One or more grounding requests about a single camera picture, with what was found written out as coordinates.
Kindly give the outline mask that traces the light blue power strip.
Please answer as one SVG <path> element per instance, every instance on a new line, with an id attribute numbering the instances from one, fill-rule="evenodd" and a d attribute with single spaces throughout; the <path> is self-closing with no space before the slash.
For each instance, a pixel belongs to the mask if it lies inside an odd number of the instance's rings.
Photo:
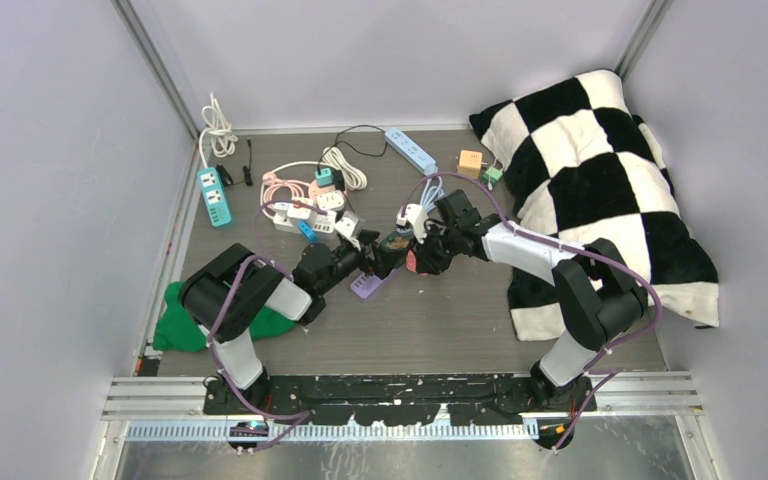
<path id="1" fill-rule="evenodd" d="M 438 172 L 436 161 L 401 129 L 393 127 L 385 131 L 385 141 L 422 175 Z"/>

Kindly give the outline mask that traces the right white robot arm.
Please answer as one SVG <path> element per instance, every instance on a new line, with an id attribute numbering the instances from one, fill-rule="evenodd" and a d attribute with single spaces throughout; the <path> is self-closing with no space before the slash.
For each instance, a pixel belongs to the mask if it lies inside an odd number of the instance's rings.
<path id="1" fill-rule="evenodd" d="M 598 352 L 644 315 L 646 290 L 608 240 L 562 244 L 497 214 L 482 216 L 462 190 L 435 205 L 436 220 L 419 204 L 405 205 L 397 216 L 412 230 L 416 272 L 439 275 L 455 256 L 465 255 L 508 265 L 553 288 L 564 331 L 531 368 L 527 385 L 537 406 L 558 409 Z"/>

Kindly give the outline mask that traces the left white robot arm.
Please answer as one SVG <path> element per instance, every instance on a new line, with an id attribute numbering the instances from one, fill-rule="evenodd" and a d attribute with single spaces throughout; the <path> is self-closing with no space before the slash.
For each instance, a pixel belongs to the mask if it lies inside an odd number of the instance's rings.
<path id="1" fill-rule="evenodd" d="M 397 233 L 377 238 L 363 230 L 358 245 L 345 239 L 335 248 L 309 244 L 289 275 L 235 243 L 184 282 L 179 302 L 206 330 L 208 348 L 230 384 L 228 400 L 240 412 L 258 412 L 267 398 L 267 373 L 251 333 L 257 314 L 268 308 L 307 325 L 324 310 L 326 293 L 354 272 L 387 277 L 404 263 L 410 241 Z"/>

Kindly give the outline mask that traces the orange cube adapter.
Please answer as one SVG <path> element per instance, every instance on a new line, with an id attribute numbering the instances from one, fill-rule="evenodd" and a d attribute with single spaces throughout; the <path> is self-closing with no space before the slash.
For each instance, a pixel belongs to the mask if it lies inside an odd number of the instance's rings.
<path id="1" fill-rule="evenodd" d="M 461 150 L 458 155 L 456 172 L 468 178 L 478 180 L 483 168 L 483 153 L 474 150 Z"/>

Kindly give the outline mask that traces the pink plug adapter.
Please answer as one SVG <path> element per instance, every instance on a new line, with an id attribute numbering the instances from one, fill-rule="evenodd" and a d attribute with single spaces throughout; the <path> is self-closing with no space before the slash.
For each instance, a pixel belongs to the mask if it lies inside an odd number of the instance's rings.
<path id="1" fill-rule="evenodd" d="M 408 251 L 405 259 L 405 266 L 408 271 L 420 274 L 419 266 L 418 266 L 418 260 L 416 257 L 416 254 L 413 251 Z"/>

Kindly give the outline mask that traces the green plug adapter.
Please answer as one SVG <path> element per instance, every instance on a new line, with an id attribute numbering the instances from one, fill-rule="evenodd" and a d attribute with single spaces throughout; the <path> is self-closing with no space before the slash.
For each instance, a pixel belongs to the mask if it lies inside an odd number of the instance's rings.
<path id="1" fill-rule="evenodd" d="M 503 175 L 503 170 L 496 167 L 489 167 L 483 172 L 481 176 L 481 182 L 488 190 L 492 191 L 502 180 Z"/>

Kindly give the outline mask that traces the purple socket adapter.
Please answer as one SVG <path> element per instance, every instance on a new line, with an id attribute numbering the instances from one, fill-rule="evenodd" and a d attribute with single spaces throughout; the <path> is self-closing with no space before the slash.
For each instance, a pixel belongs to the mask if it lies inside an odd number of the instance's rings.
<path id="1" fill-rule="evenodd" d="M 360 299 L 366 300 L 370 298 L 383 283 L 384 281 L 374 274 L 360 274 L 350 283 L 350 290 Z"/>

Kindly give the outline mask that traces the green patterned adapter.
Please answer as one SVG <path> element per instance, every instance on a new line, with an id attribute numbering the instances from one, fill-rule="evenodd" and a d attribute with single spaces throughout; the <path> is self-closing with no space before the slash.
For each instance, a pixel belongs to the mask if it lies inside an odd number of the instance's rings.
<path id="1" fill-rule="evenodd" d="M 393 270 L 405 264 L 413 237 L 409 233 L 393 231 L 380 243 L 381 259 L 385 267 Z"/>

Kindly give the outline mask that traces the teal power strip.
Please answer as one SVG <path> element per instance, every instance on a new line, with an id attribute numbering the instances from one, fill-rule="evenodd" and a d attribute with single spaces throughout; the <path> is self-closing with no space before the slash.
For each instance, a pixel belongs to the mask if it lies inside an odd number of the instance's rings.
<path id="1" fill-rule="evenodd" d="M 213 227 L 226 227 L 232 223 L 232 214 L 225 195 L 225 188 L 233 184 L 232 178 L 222 165 L 206 167 L 198 171 L 197 183 Z"/>

